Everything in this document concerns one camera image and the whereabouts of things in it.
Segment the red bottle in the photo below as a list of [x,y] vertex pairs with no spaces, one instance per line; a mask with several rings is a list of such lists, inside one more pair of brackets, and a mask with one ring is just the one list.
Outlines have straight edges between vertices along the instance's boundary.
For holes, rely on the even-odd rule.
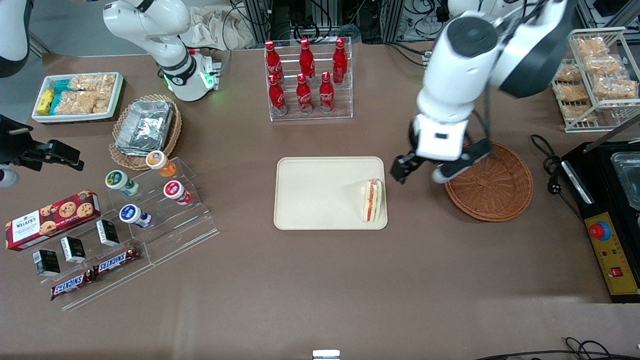
[[284,82],[284,74],[282,74],[282,62],[280,61],[280,55],[276,52],[273,41],[267,40],[264,42],[264,48],[267,49],[267,71],[269,75],[275,75],[278,82],[282,84]]
[[278,85],[278,78],[275,75],[269,75],[269,99],[273,105],[274,115],[282,116],[289,110],[284,101],[284,91]]
[[314,106],[311,103],[311,89],[307,84],[307,77],[304,74],[298,74],[298,88],[296,89],[298,94],[298,106],[300,112],[303,114],[311,114],[314,110]]
[[322,73],[322,84],[320,84],[320,110],[328,114],[335,108],[335,94],[333,84],[331,84],[331,74],[328,71]]
[[300,40],[300,72],[305,75],[307,83],[316,83],[316,61],[309,50],[309,39]]
[[344,38],[338,38],[335,41],[335,51],[333,52],[333,82],[342,84],[346,74],[347,53],[344,51]]

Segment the red box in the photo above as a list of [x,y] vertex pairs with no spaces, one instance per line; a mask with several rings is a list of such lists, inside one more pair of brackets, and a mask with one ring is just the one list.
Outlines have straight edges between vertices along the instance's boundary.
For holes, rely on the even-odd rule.
[[98,197],[81,191],[6,223],[6,248],[22,251],[98,217]]

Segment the red switch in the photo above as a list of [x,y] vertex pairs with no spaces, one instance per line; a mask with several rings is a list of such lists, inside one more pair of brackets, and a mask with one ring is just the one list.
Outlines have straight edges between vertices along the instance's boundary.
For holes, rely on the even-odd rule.
[[622,269],[621,268],[611,268],[611,276],[613,276],[613,277],[622,276]]
[[589,234],[594,238],[602,241],[606,241],[611,237],[611,229],[602,221],[589,226]]

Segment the green light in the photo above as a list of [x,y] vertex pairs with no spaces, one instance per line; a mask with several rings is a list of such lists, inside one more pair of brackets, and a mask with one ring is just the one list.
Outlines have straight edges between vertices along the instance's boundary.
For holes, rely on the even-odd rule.
[[171,83],[169,82],[169,79],[166,78],[166,75],[164,76],[164,80],[166,81],[166,86],[169,88],[169,90],[171,90],[173,92],[173,88],[171,87]]
[[200,77],[202,78],[202,81],[204,82],[204,86],[207,87],[207,89],[210,89],[213,87],[213,76],[206,74],[204,72],[200,73]]

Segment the wicker basket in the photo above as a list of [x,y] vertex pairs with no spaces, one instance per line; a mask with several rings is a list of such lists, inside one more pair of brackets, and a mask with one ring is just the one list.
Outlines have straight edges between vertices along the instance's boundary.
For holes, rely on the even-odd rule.
[[[171,127],[169,128],[169,133],[167,134],[166,143],[164,145],[164,154],[167,158],[170,158],[170,154],[175,147],[175,144],[178,142],[178,136],[180,136],[180,129],[182,128],[182,115],[180,115],[180,110],[178,110],[178,106],[175,104],[173,100],[164,96],[164,95],[146,95],[138,100],[148,100],[148,101],[166,101],[173,105],[173,117],[171,118]],[[120,133],[120,129],[122,128],[122,122],[127,117],[129,113],[129,109],[131,108],[131,104],[127,106],[127,108],[120,114],[118,121],[116,121],[115,126],[113,127],[113,139],[118,138],[118,134]],[[116,149],[116,144],[112,143],[109,145],[109,153],[111,154],[111,158],[113,161],[118,163],[121,166],[137,170],[144,171],[148,170],[149,167],[145,162],[144,156],[131,156],[122,154],[118,149]]]
[[445,183],[445,189],[453,203],[472,217],[508,221],[531,203],[533,179],[518,154],[500,143],[492,145],[492,156]]

